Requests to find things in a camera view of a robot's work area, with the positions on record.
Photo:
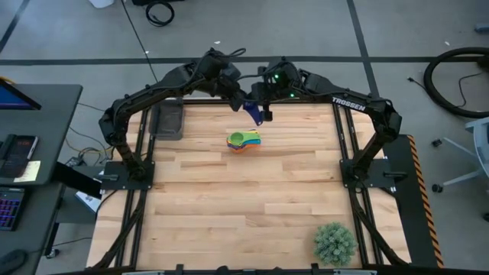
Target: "desk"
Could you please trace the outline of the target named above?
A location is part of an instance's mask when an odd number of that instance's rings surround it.
[[[42,105],[40,111],[0,110],[0,140],[8,134],[39,137],[32,160],[40,160],[37,179],[29,183],[13,183],[0,178],[0,185],[26,187],[24,211],[16,231],[0,231],[0,255],[14,249],[38,251],[29,255],[27,263],[15,274],[34,274],[41,249],[47,243],[53,227],[63,184],[55,180],[57,162],[63,141],[82,92],[79,85],[17,85],[18,89]]]
[[[310,268],[318,262],[317,226],[341,222],[355,233],[332,107],[274,105],[273,111],[274,121],[257,128],[261,148],[233,154],[225,139],[256,128],[249,115],[226,105],[186,105],[183,139],[156,142],[138,270],[174,270],[176,264],[186,270]],[[371,120],[357,112],[353,119],[363,147],[374,133]],[[133,149],[139,121],[135,115],[129,125]],[[345,117],[342,121],[347,129]],[[370,194],[379,232],[410,261],[395,199],[376,189]],[[116,193],[99,212],[87,266],[100,260],[118,235],[125,197]],[[365,242],[374,262],[368,235]],[[124,264],[131,243],[129,238]],[[360,267],[358,253],[350,267]]]

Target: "wooden tabletop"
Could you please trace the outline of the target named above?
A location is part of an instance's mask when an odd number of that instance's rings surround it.
[[[341,152],[332,107],[274,105],[272,111],[274,121],[257,128],[246,112],[234,113],[227,105],[186,105],[183,139],[156,142],[155,182],[144,213],[139,270],[174,270],[176,264],[187,270],[221,265],[310,268],[319,262],[313,255],[318,226],[341,222],[355,234],[338,165]],[[363,147],[374,133],[371,120],[361,113],[352,115]],[[140,118],[134,115],[130,122],[133,148]],[[252,128],[260,132],[262,145],[233,154],[226,137]],[[409,261],[394,198],[378,189],[369,192],[378,231]],[[100,260],[118,235],[125,197],[126,192],[119,191],[100,210],[87,266]],[[370,238],[364,232],[373,263]],[[128,243],[125,264],[131,237]],[[360,266],[357,252],[351,267]]]

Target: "computer screen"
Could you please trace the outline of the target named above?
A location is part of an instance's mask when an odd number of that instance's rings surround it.
[[[40,105],[34,100],[0,80],[0,109],[32,110],[39,108]]]

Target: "black desk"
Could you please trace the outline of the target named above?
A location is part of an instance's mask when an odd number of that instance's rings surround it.
[[[39,144],[32,160],[40,160],[40,169],[34,182],[13,183],[13,179],[0,178],[0,185],[27,188],[24,211],[17,230],[0,231],[0,256],[14,249],[37,251],[31,253],[28,262],[14,272],[14,274],[34,274],[39,259],[44,254],[43,248],[49,242],[48,236],[53,231],[60,198],[65,190],[62,183],[72,186],[72,181],[75,181],[78,184],[92,185],[94,189],[97,188],[97,184],[87,176],[78,174],[57,162],[82,87],[79,85],[17,85],[17,87],[39,102],[42,109],[40,111],[0,110],[0,140],[6,139],[8,134],[38,136]]]

